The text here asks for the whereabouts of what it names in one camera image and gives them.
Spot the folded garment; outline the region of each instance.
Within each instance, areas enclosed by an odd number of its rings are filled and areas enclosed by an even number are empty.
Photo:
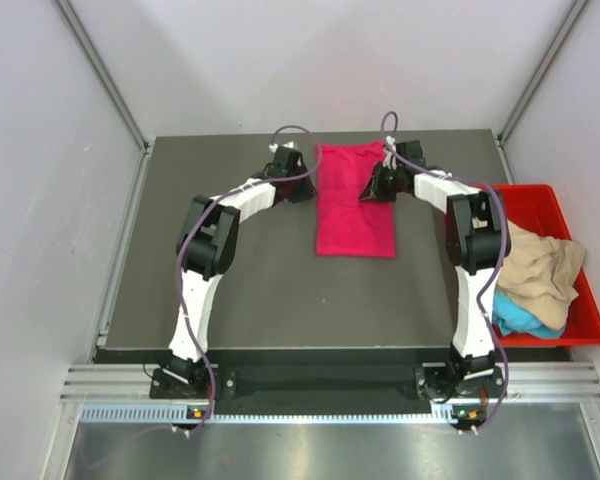
[[[394,258],[393,205],[358,200],[374,165],[384,160],[382,142],[322,145],[322,152],[318,170],[316,253]]]
[[[578,296],[573,283],[586,249],[577,242],[540,237],[509,222],[511,253],[497,287],[516,305],[554,331],[564,328]]]
[[[496,290],[493,296],[493,323],[502,335],[510,333],[528,333],[538,338],[560,338],[565,326],[560,330],[546,327],[540,320],[516,305],[504,293]]]

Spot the beige clothing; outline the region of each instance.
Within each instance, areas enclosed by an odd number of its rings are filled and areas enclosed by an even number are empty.
[[[560,330],[578,296],[573,283],[586,249],[571,240],[540,237],[512,222],[509,234],[511,253],[500,272],[498,289],[548,328]]]

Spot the white wall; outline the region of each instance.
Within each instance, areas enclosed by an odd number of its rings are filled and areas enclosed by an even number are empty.
[[[34,478],[139,149],[49,0],[0,2],[0,480]]]
[[[600,0],[591,2],[514,132],[509,153],[522,182],[551,184],[600,308]],[[600,374],[600,348],[584,351]]]
[[[499,131],[572,0],[73,0],[147,137]]]

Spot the gray floor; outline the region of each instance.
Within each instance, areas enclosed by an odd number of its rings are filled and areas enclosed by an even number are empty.
[[[478,437],[446,425],[211,425],[129,442],[144,428],[80,425],[66,479],[600,479],[578,405],[505,405]]]
[[[329,144],[378,132],[324,133]],[[311,165],[313,149],[299,140]],[[401,132],[429,165],[506,183],[488,130]],[[271,160],[268,135],[161,137],[154,147],[107,339],[110,348],[166,347],[177,318],[175,244],[191,198],[239,185]],[[395,206],[395,260],[317,257],[315,202],[280,205],[241,225],[236,259],[216,294],[211,347],[447,345],[455,274],[443,224],[404,195]]]

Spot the blue cloth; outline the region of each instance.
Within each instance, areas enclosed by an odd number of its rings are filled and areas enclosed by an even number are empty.
[[[528,333],[538,338],[560,338],[564,333],[547,328],[534,315],[519,307],[504,293],[496,290],[493,297],[493,323],[500,329],[502,335],[510,333]]]

